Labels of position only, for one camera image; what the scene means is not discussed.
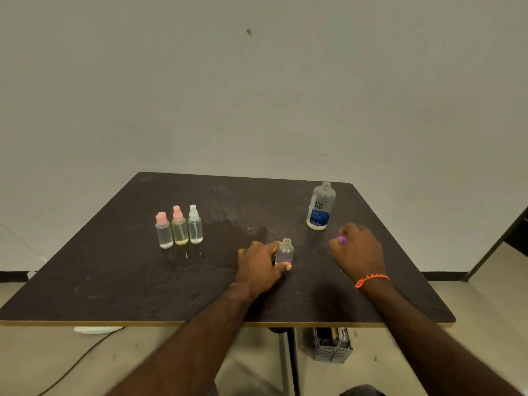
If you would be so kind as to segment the person's right hand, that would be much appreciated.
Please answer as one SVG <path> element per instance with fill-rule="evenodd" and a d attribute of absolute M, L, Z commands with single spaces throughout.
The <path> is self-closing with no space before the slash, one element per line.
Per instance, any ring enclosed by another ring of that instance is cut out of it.
<path fill-rule="evenodd" d="M 347 223 L 328 246 L 340 269 L 356 284 L 374 278 L 388 278 L 382 247 L 366 227 Z"/>

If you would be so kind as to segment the person's left hand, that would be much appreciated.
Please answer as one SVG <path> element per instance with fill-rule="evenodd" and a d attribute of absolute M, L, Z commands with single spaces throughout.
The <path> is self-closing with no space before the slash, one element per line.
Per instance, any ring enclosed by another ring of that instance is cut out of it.
<path fill-rule="evenodd" d="M 249 247 L 237 251 L 239 267 L 235 283 L 247 288 L 252 301 L 270 290 L 283 276 L 273 273 L 272 256 L 279 243 L 280 241 L 269 244 L 252 241 Z"/>

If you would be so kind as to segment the small clear bottle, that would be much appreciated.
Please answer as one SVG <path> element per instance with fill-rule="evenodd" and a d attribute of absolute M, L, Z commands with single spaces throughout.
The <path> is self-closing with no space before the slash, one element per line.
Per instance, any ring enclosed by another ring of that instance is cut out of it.
<path fill-rule="evenodd" d="M 274 253 L 274 264 L 288 263 L 292 264 L 294 259 L 294 246 L 290 238 L 283 238 L 278 244 Z"/>

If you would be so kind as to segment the person's left forearm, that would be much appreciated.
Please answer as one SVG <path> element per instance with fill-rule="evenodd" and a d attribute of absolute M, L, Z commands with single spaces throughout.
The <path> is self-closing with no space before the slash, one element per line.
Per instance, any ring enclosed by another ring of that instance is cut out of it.
<path fill-rule="evenodd" d="M 261 285 L 237 280 L 106 396 L 207 396 Z"/>

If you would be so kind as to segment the person's right forearm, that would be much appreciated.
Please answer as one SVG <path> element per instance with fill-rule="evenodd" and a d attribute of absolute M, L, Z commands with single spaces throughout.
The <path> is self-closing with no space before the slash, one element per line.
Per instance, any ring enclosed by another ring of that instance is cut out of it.
<path fill-rule="evenodd" d="M 384 278 L 359 291 L 377 309 L 428 396 L 523 396 Z"/>

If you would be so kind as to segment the large clear solution bottle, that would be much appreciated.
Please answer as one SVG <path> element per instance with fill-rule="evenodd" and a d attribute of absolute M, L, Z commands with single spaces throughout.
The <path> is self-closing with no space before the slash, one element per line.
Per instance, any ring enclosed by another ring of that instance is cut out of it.
<path fill-rule="evenodd" d="M 336 199 L 336 192 L 330 181 L 324 181 L 313 190 L 306 224 L 315 231 L 325 230 Z"/>

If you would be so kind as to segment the grey plastic basket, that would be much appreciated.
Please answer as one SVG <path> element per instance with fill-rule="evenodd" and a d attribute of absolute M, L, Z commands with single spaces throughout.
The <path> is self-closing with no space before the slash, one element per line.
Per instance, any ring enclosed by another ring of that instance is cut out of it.
<path fill-rule="evenodd" d="M 346 327 L 313 328 L 313 360 L 343 364 L 352 352 L 353 347 Z"/>

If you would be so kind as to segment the clear bottle white sprayer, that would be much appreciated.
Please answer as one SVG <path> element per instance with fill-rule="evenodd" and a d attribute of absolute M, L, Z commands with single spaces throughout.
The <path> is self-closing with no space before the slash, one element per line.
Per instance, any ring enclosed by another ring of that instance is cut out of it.
<path fill-rule="evenodd" d="M 189 207 L 188 235 L 192 244 L 199 244 L 203 241 L 202 220 L 194 204 Z"/>

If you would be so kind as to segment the yellow liquid bottle pink sprayer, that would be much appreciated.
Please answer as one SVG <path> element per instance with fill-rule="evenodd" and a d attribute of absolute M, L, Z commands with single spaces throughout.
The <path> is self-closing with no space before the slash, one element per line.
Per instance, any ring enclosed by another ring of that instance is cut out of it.
<path fill-rule="evenodd" d="M 171 225 L 175 245 L 184 246 L 188 244 L 188 224 L 181 211 L 180 206 L 178 205 L 173 207 L 173 219 Z"/>

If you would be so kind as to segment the clear bottle pink flat cap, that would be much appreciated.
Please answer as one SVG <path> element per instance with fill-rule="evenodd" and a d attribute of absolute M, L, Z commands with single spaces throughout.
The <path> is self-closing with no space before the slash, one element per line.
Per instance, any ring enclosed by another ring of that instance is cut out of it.
<path fill-rule="evenodd" d="M 155 228 L 160 247 L 164 250 L 171 248 L 174 245 L 174 238 L 171 223 L 165 212 L 157 213 Z"/>

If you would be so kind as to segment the dark furniture frame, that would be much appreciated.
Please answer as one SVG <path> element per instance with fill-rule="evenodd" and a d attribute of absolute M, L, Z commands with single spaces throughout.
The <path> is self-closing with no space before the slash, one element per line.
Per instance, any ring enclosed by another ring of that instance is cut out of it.
<path fill-rule="evenodd" d="M 516 218 L 516 220 L 508 227 L 508 229 L 503 233 L 503 235 L 493 244 L 493 246 L 484 254 L 482 259 L 461 279 L 462 282 L 468 282 L 475 273 L 485 264 L 485 262 L 491 257 L 491 255 L 497 250 L 497 248 L 504 243 L 508 237 L 518 229 L 521 225 L 521 222 L 525 219 L 528 219 L 528 206 L 523 210 L 523 212 Z"/>

